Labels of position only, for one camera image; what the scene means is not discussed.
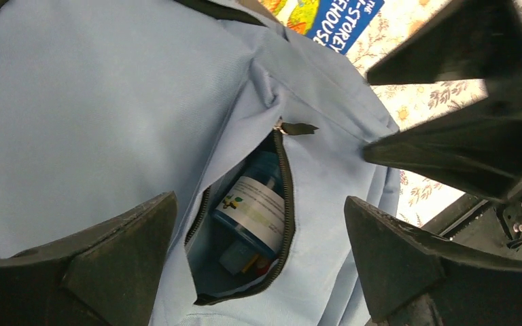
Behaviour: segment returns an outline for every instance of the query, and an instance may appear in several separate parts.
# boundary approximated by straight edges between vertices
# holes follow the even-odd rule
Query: white label
[[[285,200],[261,182],[241,177],[217,209],[234,219],[274,252],[283,238]]]

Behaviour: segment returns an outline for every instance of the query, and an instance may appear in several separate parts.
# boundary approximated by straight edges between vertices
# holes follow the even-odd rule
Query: black plastic part
[[[372,85],[430,84],[506,75],[522,64],[511,0],[452,0],[367,72]]]
[[[163,194],[0,259],[0,326],[148,325],[176,216]]]
[[[495,202],[520,196],[522,69],[484,100],[365,146],[364,158]]]
[[[474,216],[452,239],[466,247],[522,261],[522,245],[518,249],[507,246],[509,238],[496,219],[494,209],[485,211],[481,216]]]
[[[468,220],[488,209],[491,205],[487,200],[465,194],[446,209],[430,219],[423,230],[449,238],[463,228]]]
[[[355,197],[345,221],[378,325],[522,325],[522,261],[461,246]]]

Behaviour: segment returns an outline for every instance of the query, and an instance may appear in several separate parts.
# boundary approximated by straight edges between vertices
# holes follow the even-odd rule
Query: light blue backpack
[[[398,127],[344,56],[229,0],[180,2],[0,9],[0,257],[174,191],[150,325],[364,325],[343,207],[357,196],[396,214],[398,171],[361,148]],[[285,185],[280,254],[257,279],[217,277],[203,194],[267,137]]]

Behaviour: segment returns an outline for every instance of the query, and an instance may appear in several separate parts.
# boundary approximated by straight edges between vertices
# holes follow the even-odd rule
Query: pill bottle
[[[281,249],[285,220],[283,180],[277,154],[259,151],[211,213],[237,240],[274,259]]]

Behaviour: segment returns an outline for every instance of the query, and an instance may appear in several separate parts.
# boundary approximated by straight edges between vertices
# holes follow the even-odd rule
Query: black zipper trim
[[[287,159],[285,147],[283,146],[283,133],[279,132],[278,130],[274,130],[273,142],[275,144],[275,152],[279,159],[279,170],[281,171],[281,178],[283,179],[283,199],[285,200],[285,225],[283,226],[283,242],[279,255],[277,256],[279,262],[272,270],[267,273],[267,276],[261,283],[254,285],[243,292],[234,293],[225,297],[213,297],[210,295],[200,294],[198,295],[197,301],[195,301],[197,306],[210,306],[227,300],[241,299],[259,294],[269,288],[271,283],[273,283],[279,274],[281,274],[283,267],[285,267],[285,263],[289,257],[293,235],[295,234],[293,185],[291,167],[289,165],[289,160]]]
[[[283,200],[285,201],[285,224],[283,226],[283,242],[281,245],[281,250],[277,259],[279,262],[277,265],[272,268],[268,273],[265,279],[245,291],[233,293],[232,295],[227,295],[225,297],[213,297],[211,295],[199,294],[197,296],[197,300],[194,304],[197,306],[210,306],[214,304],[218,304],[223,301],[233,300],[233,299],[241,299],[244,297],[250,297],[255,294],[259,294],[269,288],[271,283],[277,279],[277,277],[281,274],[281,271],[285,267],[285,263],[289,257],[289,252],[291,250],[291,243],[293,241],[293,235],[295,235],[295,208],[293,201],[293,177],[291,174],[291,166],[289,165],[289,160],[287,159],[287,153],[285,152],[285,147],[283,146],[283,136],[284,135],[302,135],[302,134],[315,134],[315,131],[319,129],[310,124],[287,124],[284,123],[282,119],[279,119],[277,125],[273,127],[273,143],[275,145],[275,153],[277,154],[277,158],[279,160],[279,170],[281,172],[281,179],[283,180]],[[191,238],[196,234],[197,230],[203,223],[205,219],[207,209],[209,206],[209,195],[211,188],[207,188],[207,190],[203,193],[203,199],[201,201],[201,205],[199,206],[199,210],[197,213],[197,218],[195,222],[189,229],[187,236],[185,238],[185,245],[189,243]]]
[[[195,222],[193,222],[193,225],[191,225],[191,228],[189,229],[189,232],[187,232],[187,236],[185,236],[185,246],[189,243],[191,238],[197,233],[197,230],[199,230],[199,227],[201,224],[203,224],[203,220],[205,219],[205,215],[207,213],[207,207],[209,206],[209,195],[211,194],[211,187],[208,187],[203,192],[203,198],[201,199],[201,205],[199,205],[199,210],[197,213],[197,218],[195,219]]]

